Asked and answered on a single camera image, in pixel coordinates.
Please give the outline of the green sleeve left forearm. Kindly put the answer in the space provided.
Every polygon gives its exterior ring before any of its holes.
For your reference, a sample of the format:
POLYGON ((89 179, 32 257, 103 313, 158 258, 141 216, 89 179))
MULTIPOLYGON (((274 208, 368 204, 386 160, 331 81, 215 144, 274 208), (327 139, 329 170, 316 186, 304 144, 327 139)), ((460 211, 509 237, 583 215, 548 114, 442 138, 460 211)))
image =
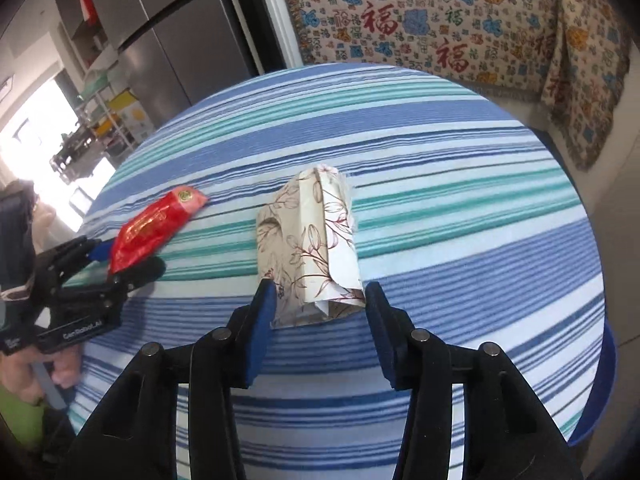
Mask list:
POLYGON ((1 387, 0 403, 1 417, 10 434, 27 451, 39 448, 43 441, 44 405, 24 402, 4 387, 1 387))

